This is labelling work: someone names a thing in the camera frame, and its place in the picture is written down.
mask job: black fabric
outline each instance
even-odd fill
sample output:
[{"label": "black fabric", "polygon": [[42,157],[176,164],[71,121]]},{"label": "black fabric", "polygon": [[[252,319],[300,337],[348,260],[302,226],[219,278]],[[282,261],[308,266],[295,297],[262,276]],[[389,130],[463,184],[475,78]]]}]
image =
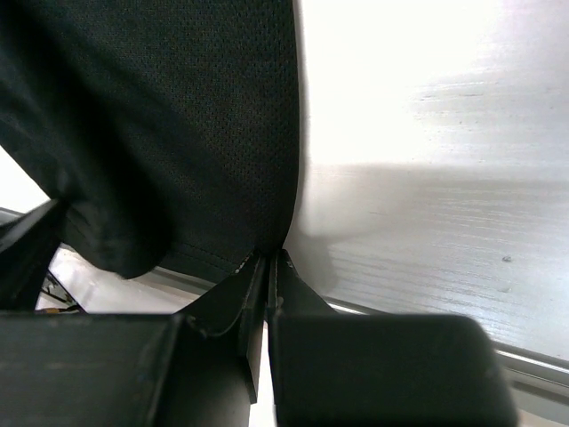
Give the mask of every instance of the black fabric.
[{"label": "black fabric", "polygon": [[0,144],[134,277],[281,246],[298,176],[291,0],[3,0]]}]

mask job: black cloth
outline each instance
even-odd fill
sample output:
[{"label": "black cloth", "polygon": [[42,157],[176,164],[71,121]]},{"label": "black cloth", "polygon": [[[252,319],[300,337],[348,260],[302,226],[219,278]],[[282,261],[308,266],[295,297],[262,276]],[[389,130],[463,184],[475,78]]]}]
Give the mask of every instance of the black cloth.
[{"label": "black cloth", "polygon": [[285,239],[299,163],[291,0],[3,0],[0,144],[124,277],[219,281]]}]

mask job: black garment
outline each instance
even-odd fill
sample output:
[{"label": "black garment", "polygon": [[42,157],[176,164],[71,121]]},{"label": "black garment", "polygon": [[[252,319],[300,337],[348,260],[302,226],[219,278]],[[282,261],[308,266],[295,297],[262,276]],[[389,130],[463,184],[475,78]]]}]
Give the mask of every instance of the black garment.
[{"label": "black garment", "polygon": [[3,0],[0,144],[63,239],[124,277],[219,281],[282,245],[298,176],[291,0]]}]

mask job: white wood grain surface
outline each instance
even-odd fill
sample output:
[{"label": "white wood grain surface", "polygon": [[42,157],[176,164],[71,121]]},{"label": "white wood grain surface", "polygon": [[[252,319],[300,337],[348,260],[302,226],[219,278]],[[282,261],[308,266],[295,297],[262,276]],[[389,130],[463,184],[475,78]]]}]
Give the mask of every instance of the white wood grain surface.
[{"label": "white wood grain surface", "polygon": [[297,15],[301,275],[569,359],[569,2],[301,0]]}]

